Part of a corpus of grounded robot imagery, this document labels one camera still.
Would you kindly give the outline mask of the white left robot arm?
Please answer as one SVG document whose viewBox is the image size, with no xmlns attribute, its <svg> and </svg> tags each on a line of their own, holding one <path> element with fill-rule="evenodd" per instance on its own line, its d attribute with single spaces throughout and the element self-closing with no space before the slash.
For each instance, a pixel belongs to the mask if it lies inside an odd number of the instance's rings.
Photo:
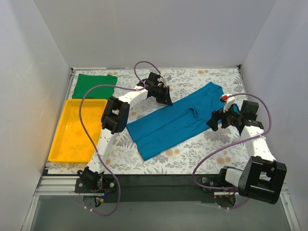
<svg viewBox="0 0 308 231">
<path fill-rule="evenodd" d="M 166 86 L 160 74 L 151 72 L 148 78 L 140 81 L 135 88 L 118 98 L 110 97 L 105 106 L 101 123 L 102 130 L 98 144 L 94 145 L 94 154 L 85 167 L 85 172 L 102 174 L 106 171 L 105 160 L 115 138 L 127 125 L 129 110 L 139 102 L 154 97 L 160 104 L 171 106 L 169 86 Z"/>
</svg>

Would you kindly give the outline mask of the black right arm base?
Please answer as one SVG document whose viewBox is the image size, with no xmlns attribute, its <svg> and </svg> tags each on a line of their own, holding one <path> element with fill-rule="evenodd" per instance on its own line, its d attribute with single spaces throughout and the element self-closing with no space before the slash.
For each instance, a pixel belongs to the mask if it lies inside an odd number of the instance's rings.
<svg viewBox="0 0 308 231">
<path fill-rule="evenodd" d="M 197 183 L 205 186 L 202 190 L 206 193 L 213 193 L 215 199 L 232 199 L 238 195 L 237 189 L 225 189 L 228 187 L 234 187 L 232 184 L 225 180 L 220 180 L 215 176 L 202 176 L 197 178 Z"/>
</svg>

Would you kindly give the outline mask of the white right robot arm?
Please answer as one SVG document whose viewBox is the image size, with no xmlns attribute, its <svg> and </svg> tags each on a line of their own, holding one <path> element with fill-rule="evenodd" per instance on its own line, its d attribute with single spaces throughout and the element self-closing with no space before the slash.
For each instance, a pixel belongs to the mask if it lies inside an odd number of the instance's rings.
<svg viewBox="0 0 308 231">
<path fill-rule="evenodd" d="M 275 204 L 284 183 L 287 167 L 278 162 L 271 154 L 265 138 L 261 137 L 264 127 L 257 121 L 259 105 L 244 100 L 239 112 L 236 105 L 228 110 L 221 108 L 213 111 L 207 125 L 217 131 L 218 124 L 222 128 L 235 127 L 245 141 L 249 160 L 244 170 L 225 166 L 219 172 L 216 185 L 223 191 L 237 188 L 240 196 Z"/>
</svg>

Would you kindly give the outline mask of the blue t shirt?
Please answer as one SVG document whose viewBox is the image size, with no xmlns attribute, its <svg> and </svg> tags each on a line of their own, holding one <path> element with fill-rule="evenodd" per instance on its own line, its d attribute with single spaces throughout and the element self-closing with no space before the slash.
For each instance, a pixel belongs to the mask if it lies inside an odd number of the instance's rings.
<svg viewBox="0 0 308 231">
<path fill-rule="evenodd" d="M 156 110 L 127 125 L 144 161 L 207 130 L 213 111 L 223 108 L 221 86 L 209 82 L 172 106 Z"/>
</svg>

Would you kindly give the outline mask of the yellow plastic tray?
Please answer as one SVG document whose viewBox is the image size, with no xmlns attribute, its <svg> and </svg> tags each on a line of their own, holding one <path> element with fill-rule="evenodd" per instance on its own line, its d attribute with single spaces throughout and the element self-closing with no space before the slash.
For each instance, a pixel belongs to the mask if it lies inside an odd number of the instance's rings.
<svg viewBox="0 0 308 231">
<path fill-rule="evenodd" d="M 79 120 L 80 103 L 81 99 L 66 100 L 48 156 L 50 162 L 86 164 L 90 161 L 94 147 Z M 83 122 L 95 143 L 100 138 L 106 104 L 106 99 L 85 99 L 82 105 Z"/>
</svg>

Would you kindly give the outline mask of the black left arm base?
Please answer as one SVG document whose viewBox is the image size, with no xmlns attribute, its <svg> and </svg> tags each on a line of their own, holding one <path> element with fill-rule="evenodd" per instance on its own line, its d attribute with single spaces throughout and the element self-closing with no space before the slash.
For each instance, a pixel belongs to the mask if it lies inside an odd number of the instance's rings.
<svg viewBox="0 0 308 231">
<path fill-rule="evenodd" d="M 110 176 L 104 176 L 104 172 L 98 174 L 88 168 L 77 171 L 78 178 L 75 183 L 75 193 L 115 193 L 117 182 Z"/>
</svg>

